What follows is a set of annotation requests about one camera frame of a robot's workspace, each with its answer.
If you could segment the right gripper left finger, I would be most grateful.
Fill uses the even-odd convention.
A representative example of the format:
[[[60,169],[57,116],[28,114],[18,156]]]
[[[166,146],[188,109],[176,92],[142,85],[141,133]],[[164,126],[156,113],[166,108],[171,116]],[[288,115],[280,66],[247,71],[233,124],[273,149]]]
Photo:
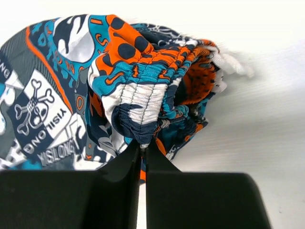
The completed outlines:
[[[11,170],[0,176],[3,229],[134,229],[140,149],[95,171]]]

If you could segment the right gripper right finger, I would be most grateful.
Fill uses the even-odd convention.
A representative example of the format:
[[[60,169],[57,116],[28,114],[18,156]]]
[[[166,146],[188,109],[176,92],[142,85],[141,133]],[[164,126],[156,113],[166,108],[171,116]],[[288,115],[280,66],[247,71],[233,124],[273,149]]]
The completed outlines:
[[[182,172],[151,142],[146,151],[149,229],[268,229],[260,191],[246,173]]]

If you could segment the colourful patterned shorts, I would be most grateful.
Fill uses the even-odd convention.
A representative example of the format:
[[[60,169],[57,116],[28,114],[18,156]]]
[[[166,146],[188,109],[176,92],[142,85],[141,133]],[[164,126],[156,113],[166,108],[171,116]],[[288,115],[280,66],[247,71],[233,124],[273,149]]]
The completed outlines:
[[[89,14],[30,25],[0,48],[0,168],[96,170],[131,141],[173,160],[234,73],[253,76],[165,26]]]

